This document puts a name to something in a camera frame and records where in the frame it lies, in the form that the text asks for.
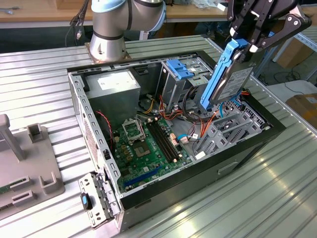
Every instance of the cardboard box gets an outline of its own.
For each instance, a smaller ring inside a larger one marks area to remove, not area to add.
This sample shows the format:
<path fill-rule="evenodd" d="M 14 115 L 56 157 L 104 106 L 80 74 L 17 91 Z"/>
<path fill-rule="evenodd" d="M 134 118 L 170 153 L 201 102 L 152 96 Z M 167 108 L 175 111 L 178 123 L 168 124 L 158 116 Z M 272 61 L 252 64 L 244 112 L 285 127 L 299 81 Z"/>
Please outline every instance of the cardboard box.
<path fill-rule="evenodd" d="M 294 38 L 277 63 L 283 68 L 292 68 L 307 59 L 313 52 L 311 48 Z"/>
<path fill-rule="evenodd" d="M 317 129 L 317 93 L 295 95 L 286 104 Z"/>

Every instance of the blue pcie slot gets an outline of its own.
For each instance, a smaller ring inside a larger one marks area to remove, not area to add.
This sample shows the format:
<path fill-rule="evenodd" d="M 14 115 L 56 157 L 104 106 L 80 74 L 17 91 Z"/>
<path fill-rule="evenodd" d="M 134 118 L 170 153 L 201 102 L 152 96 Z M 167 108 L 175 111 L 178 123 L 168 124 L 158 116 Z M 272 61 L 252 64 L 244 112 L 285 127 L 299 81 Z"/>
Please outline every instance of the blue pcie slot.
<path fill-rule="evenodd" d="M 140 176 L 138 176 L 138 177 L 136 177 L 136 178 L 134 178 L 134 179 L 131 179 L 131 180 L 127 181 L 127 182 L 124 182 L 124 186 L 133 185 L 133 184 L 135 184 L 136 182 L 141 182 L 141 181 L 144 180 L 144 179 L 147 179 L 147 178 L 149 178 L 149 177 L 151 177 L 151 176 L 153 176 L 153 175 L 156 175 L 161 167 L 162 167 L 162 166 L 159 166 L 159 167 L 155 168 L 155 169 L 152 170 L 152 171 L 149 171 L 149 172 L 147 172 L 147 173 L 145 173 L 145 174 L 143 174 L 143 175 L 140 175 Z"/>

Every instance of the ram slot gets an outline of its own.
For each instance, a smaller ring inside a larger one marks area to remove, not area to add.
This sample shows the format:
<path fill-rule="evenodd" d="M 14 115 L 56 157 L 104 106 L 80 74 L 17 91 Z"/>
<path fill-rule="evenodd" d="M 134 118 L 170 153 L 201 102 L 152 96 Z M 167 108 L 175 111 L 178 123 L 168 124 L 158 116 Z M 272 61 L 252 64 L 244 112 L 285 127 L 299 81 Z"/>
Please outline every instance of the ram slot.
<path fill-rule="evenodd" d="M 151 135 L 153 136 L 155 142 L 158 147 L 161 149 L 163 154 L 165 155 L 167 161 L 172 163 L 175 159 L 178 159 L 178 155 L 171 144 L 171 142 L 166 138 L 165 134 L 161 130 L 161 127 L 157 122 L 153 122 L 151 124 L 147 124 L 147 128 Z"/>

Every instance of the green motherboard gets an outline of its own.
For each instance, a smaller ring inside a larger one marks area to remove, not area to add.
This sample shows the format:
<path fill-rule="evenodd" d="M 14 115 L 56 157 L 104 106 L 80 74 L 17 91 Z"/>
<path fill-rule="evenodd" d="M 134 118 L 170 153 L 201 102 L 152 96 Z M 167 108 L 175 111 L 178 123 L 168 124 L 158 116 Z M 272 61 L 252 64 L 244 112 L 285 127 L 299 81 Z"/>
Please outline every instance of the green motherboard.
<path fill-rule="evenodd" d="M 180 145 L 175 147 L 170 142 L 169 135 L 172 131 L 166 121 L 159 119 L 154 123 L 157 131 L 153 131 L 154 125 L 143 122 L 142 128 L 145 139 L 136 140 L 133 144 L 129 144 L 123 127 L 113 132 L 116 141 L 114 158 L 121 172 L 121 177 L 118 180 L 121 192 L 142 186 L 175 169 L 192 163 L 183 147 Z M 129 126 L 129 129 L 126 130 L 130 135 L 140 133 L 137 127 Z M 172 161 L 171 158 L 168 158 L 168 152 L 176 155 L 177 160 Z"/>

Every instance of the wooden table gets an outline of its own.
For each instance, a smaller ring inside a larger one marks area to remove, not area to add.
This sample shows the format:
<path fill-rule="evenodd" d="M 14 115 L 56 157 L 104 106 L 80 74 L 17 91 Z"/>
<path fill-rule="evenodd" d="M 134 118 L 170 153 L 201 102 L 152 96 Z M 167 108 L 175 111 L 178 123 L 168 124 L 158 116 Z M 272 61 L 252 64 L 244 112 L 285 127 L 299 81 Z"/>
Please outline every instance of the wooden table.
<path fill-rule="evenodd" d="M 0 28 L 69 26 L 76 10 L 60 10 L 54 0 L 2 0 L 0 7 L 19 6 L 10 15 L 0 12 Z M 199 9 L 194 5 L 167 6 L 167 22 L 225 21 L 226 12 L 218 8 Z M 92 25 L 92 11 L 86 14 L 85 25 Z"/>

